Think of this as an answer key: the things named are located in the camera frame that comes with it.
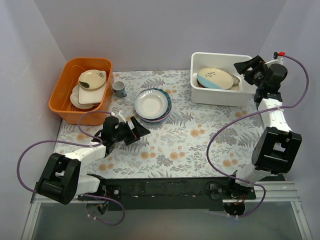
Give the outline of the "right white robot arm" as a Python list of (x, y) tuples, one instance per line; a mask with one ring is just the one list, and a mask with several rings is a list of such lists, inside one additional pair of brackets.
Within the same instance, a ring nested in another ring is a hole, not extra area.
[(284, 52), (275, 52), (273, 60), (265, 62), (259, 55), (243, 62), (234, 63), (238, 74), (257, 87), (254, 102), (265, 127), (251, 157), (251, 163), (234, 172), (226, 186), (227, 195), (237, 199), (253, 190), (261, 179), (291, 169), (302, 143), (302, 136), (292, 131), (281, 109), (283, 99), (279, 89), (287, 77), (283, 65)]

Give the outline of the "cream and blue leaf plate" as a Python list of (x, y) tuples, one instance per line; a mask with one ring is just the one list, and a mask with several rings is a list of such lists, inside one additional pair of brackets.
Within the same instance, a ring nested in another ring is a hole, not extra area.
[(229, 73), (212, 67), (200, 69), (196, 79), (203, 87), (208, 89), (228, 90), (234, 84)]

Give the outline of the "cream plate with leaf sprig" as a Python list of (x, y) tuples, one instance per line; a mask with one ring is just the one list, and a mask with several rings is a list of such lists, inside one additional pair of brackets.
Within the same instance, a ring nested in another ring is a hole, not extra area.
[[(202, 84), (200, 84), (200, 82), (198, 80), (196, 80), (197, 82), (197, 86), (199, 88), (205, 88), (205, 86), (203, 86)], [(233, 85), (231, 88), (229, 88), (228, 90), (230, 91), (239, 91), (240, 90), (240, 86), (239, 85)]]

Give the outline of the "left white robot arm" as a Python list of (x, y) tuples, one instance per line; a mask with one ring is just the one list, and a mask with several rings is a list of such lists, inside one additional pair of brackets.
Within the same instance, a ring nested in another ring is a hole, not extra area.
[(108, 116), (104, 120), (102, 130), (94, 135), (89, 147), (66, 154), (51, 154), (36, 183), (36, 193), (64, 205), (70, 203), (76, 195), (86, 193), (95, 200), (103, 199), (107, 191), (100, 183), (99, 177), (81, 176), (81, 170), (108, 156), (116, 143), (124, 142), (128, 146), (151, 133), (135, 117), (131, 117), (130, 120), (134, 128), (130, 128), (127, 121), (120, 122), (118, 117)]

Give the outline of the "small speckled ceramic saucer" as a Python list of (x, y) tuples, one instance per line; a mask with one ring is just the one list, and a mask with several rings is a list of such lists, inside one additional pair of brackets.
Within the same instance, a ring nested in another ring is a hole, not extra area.
[(241, 79), (233, 74), (230, 74), (232, 80), (233, 80), (233, 87), (238, 86), (241, 82)]

